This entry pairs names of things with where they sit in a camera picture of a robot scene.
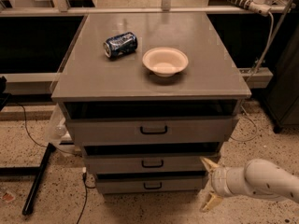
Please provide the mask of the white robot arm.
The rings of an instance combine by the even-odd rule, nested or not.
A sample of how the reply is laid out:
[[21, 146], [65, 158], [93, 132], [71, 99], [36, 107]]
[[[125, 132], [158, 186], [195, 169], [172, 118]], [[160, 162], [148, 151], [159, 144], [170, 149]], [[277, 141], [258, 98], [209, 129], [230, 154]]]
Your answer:
[[211, 191], [202, 206], [208, 212], [224, 198], [243, 195], [268, 201], [299, 203], [299, 178], [271, 161], [254, 159], [243, 167], [224, 167], [201, 157], [208, 171]]

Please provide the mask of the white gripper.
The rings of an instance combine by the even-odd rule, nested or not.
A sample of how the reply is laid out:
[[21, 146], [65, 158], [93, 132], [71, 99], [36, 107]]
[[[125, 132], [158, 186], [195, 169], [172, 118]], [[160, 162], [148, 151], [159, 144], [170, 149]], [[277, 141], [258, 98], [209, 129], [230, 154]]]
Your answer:
[[228, 169], [220, 167], [216, 162], [206, 157], [201, 157], [200, 160], [204, 164], [206, 170], [211, 173], [211, 187], [216, 192], [210, 191], [202, 204], [201, 211], [208, 212], [221, 204], [223, 201], [222, 197], [232, 197], [233, 193], [229, 190], [227, 184]]

